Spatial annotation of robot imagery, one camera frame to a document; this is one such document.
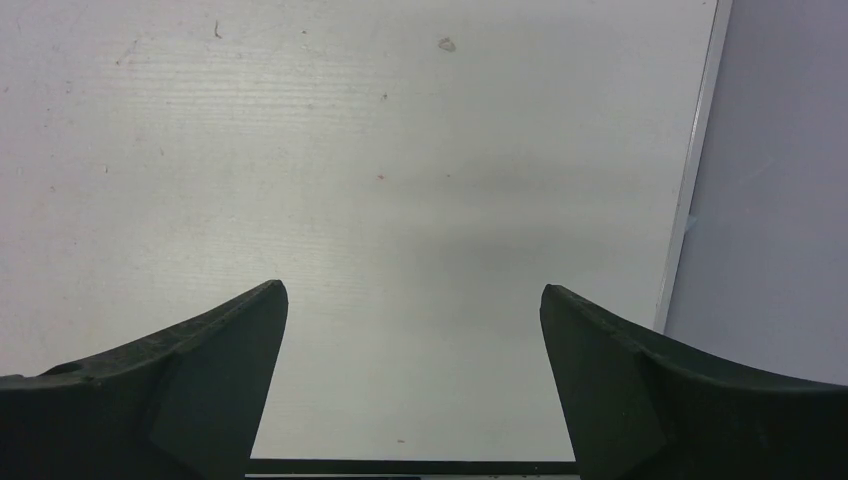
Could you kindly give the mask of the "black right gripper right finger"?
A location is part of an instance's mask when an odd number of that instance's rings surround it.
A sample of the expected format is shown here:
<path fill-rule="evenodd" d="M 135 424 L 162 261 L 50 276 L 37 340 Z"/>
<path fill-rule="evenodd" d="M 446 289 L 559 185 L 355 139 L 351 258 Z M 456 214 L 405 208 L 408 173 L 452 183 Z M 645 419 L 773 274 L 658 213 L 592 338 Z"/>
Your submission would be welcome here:
<path fill-rule="evenodd" d="M 584 479 L 843 479 L 847 389 L 706 353 L 573 291 L 541 296 Z"/>

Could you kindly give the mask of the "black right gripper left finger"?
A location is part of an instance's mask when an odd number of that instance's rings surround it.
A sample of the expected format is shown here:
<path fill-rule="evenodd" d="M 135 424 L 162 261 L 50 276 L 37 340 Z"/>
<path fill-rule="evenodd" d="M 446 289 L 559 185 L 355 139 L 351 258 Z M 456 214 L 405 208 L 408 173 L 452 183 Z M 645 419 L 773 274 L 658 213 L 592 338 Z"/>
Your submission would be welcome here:
<path fill-rule="evenodd" d="M 241 479 L 288 311 L 278 280 L 122 346 L 1 379 L 5 479 Z"/>

